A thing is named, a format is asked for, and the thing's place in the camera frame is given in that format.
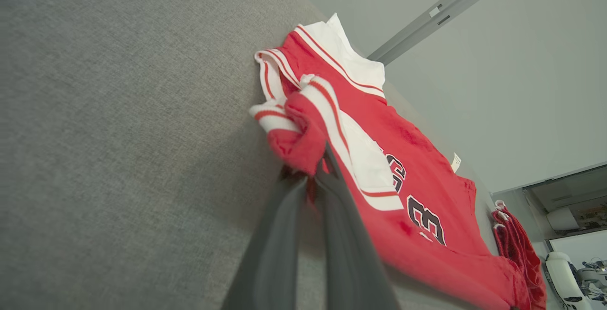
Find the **red fabric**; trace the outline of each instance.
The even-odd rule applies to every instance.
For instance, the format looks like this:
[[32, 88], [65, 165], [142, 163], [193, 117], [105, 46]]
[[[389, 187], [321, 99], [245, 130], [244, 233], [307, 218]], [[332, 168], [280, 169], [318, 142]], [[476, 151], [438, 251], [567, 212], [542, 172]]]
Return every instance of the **red fabric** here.
[[492, 215], [502, 225], [494, 226], [499, 254], [512, 260], [523, 271], [531, 297], [531, 308], [545, 310], [548, 295], [542, 277], [542, 262], [535, 254], [527, 232], [505, 206], [495, 210]]
[[[447, 159], [413, 124], [400, 117], [386, 100], [366, 94], [336, 71], [292, 32], [278, 48], [296, 77], [318, 75], [331, 84], [339, 108], [349, 114], [384, 150], [402, 163], [406, 174], [398, 195], [404, 209], [379, 211], [371, 207], [353, 176], [337, 157], [356, 206], [382, 260], [401, 272], [442, 292], [486, 310], [530, 310], [529, 292], [518, 266], [503, 256], [492, 256], [480, 236], [475, 217], [474, 182], [454, 174]], [[281, 142], [283, 130], [271, 130], [273, 150], [289, 165], [313, 173], [328, 140], [327, 122], [316, 106], [292, 87], [283, 88], [286, 115], [302, 130]], [[423, 215], [435, 215], [437, 224], [423, 224]]]

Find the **red stripe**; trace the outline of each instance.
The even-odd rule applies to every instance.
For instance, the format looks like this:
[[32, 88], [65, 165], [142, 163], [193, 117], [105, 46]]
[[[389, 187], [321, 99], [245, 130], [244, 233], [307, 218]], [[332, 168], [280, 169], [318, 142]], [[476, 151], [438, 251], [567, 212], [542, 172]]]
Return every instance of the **red stripe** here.
[[264, 111], [257, 112], [255, 114], [255, 120], [259, 122], [259, 120], [265, 116], [277, 116], [290, 120], [289, 117], [284, 113], [280, 113], [279, 111], [272, 111], [271, 109], [266, 109]]
[[272, 51], [264, 51], [267, 53], [270, 53], [271, 55], [273, 55], [276, 59], [278, 59], [278, 61], [280, 62], [280, 65], [282, 66], [282, 69], [284, 70], [285, 74], [288, 75], [289, 79], [291, 80], [291, 82], [299, 87], [299, 84], [297, 83], [297, 80], [295, 78], [293, 78], [293, 76], [291, 74], [289, 74], [289, 72], [286, 70], [286, 66], [285, 63], [282, 62], [282, 59], [280, 59], [280, 57], [278, 55], [276, 55], [276, 53], [272, 52]]
[[381, 193], [369, 193], [367, 191], [362, 191], [365, 195], [371, 196], [374, 198], [379, 198], [381, 196], [398, 196], [394, 191], [382, 191]]
[[308, 34], [308, 32], [306, 32], [306, 31], [305, 31], [305, 29], [304, 29], [303, 27], [301, 27], [301, 26], [297, 26], [297, 27], [298, 27], [299, 29], [301, 29], [301, 31], [303, 31], [303, 32], [304, 32], [304, 33], [305, 33], [305, 34], [306, 34], [306, 35], [307, 35], [307, 36], [310, 38], [310, 40], [312, 40], [312, 42], [314, 42], [314, 44], [315, 44], [316, 46], [318, 46], [318, 48], [320, 48], [320, 49], [321, 49], [321, 51], [322, 51], [323, 53], [325, 53], [325, 55], [326, 55], [326, 56], [328, 56], [328, 57], [329, 57], [329, 59], [331, 59], [331, 60], [332, 60], [332, 61], [333, 61], [333, 62], [334, 62], [334, 63], [335, 63], [337, 66], [339, 66], [339, 67], [340, 67], [340, 68], [343, 70], [343, 73], [344, 73], [344, 74], [345, 74], [345, 75], [348, 77], [348, 79], [349, 79], [349, 80], [350, 80], [352, 83], [355, 83], [356, 85], [358, 85], [358, 86], [360, 86], [360, 87], [369, 87], [369, 88], [375, 88], [375, 90], [377, 90], [377, 91], [380, 91], [380, 92], [382, 92], [382, 93], [384, 92], [384, 91], [383, 91], [381, 88], [378, 88], [378, 87], [375, 87], [375, 86], [371, 86], [371, 85], [362, 85], [361, 83], [357, 83], [356, 81], [354, 81], [354, 79], [352, 79], [352, 78], [351, 78], [351, 77], [348, 75], [348, 72], [346, 72], [346, 70], [345, 70], [345, 69], [342, 67], [342, 65], [341, 65], [339, 62], [337, 62], [337, 60], [335, 60], [335, 59], [334, 59], [334, 58], [333, 58], [331, 55], [329, 55], [329, 53], [327, 53], [327, 51], [325, 51], [325, 49], [323, 49], [323, 48], [321, 47], [321, 45], [319, 45], [319, 44], [316, 42], [316, 40], [314, 40], [314, 38], [312, 38], [312, 36], [310, 36], [310, 34]]
[[266, 83], [267, 93], [269, 94], [270, 98], [276, 99], [276, 97], [272, 94], [271, 88], [269, 87], [269, 81], [267, 81], [267, 62], [265, 62], [265, 60], [264, 60], [264, 67], [265, 67], [264, 68], [264, 70], [265, 70], [265, 72], [264, 72], [264, 79], [265, 79], [265, 83]]
[[325, 96], [325, 99], [327, 99], [327, 101], [329, 102], [329, 105], [331, 105], [331, 109], [333, 111], [333, 116], [335, 117], [335, 123], [338, 125], [338, 131], [340, 132], [340, 137], [342, 138], [343, 145], [345, 145], [345, 148], [349, 152], [348, 142], [345, 140], [345, 136], [343, 135], [343, 132], [341, 130], [340, 118], [338, 116], [338, 108], [335, 106], [335, 103], [333, 102], [333, 99], [331, 98], [331, 94], [329, 94], [327, 89], [325, 89], [320, 83], [318, 83], [314, 80], [310, 81], [309, 85], [315, 87], [319, 92], [321, 92], [323, 94], [323, 96]]

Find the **red and white garment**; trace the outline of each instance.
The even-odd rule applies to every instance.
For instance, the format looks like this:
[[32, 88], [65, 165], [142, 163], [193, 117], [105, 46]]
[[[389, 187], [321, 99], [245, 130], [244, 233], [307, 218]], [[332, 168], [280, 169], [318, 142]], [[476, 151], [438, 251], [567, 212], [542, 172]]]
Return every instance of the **red and white garment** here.
[[527, 232], [502, 200], [495, 201], [494, 234], [499, 254], [512, 260], [523, 271], [534, 310], [546, 309], [546, 284], [542, 277], [542, 262], [535, 254]]
[[313, 175], [331, 144], [385, 262], [480, 308], [531, 308], [518, 266], [492, 256], [480, 236], [474, 183], [386, 105], [383, 65], [351, 49], [336, 16], [299, 25], [255, 58], [267, 102], [251, 114], [270, 146]]

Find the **gray fabric surface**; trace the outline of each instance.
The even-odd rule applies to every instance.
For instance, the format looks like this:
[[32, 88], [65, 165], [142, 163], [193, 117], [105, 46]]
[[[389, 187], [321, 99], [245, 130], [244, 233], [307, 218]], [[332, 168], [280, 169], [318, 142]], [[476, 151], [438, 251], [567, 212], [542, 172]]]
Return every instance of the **gray fabric surface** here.
[[[280, 169], [254, 51], [306, 0], [2, 0], [0, 308], [217, 309]], [[303, 216], [300, 309], [324, 299]], [[390, 272], [403, 305], [465, 307]]]

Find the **printed lettering on jersey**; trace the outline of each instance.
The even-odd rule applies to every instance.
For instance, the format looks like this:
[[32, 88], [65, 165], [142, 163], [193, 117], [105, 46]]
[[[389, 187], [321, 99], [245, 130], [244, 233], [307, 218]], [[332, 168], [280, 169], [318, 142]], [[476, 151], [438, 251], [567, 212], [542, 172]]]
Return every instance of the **printed lettering on jersey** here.
[[412, 195], [407, 197], [407, 209], [409, 217], [414, 224], [418, 227], [427, 229], [434, 235], [434, 238], [436, 238], [439, 243], [446, 246], [445, 234], [442, 230], [441, 220], [438, 218], [438, 215], [424, 207], [423, 204], [416, 200]]
[[392, 178], [394, 180], [392, 185], [394, 185], [394, 188], [398, 193], [403, 187], [403, 182], [405, 181], [407, 171], [403, 167], [403, 163], [394, 157], [394, 155], [387, 154], [386, 159], [388, 160], [388, 165], [390, 165], [390, 170], [392, 170]]

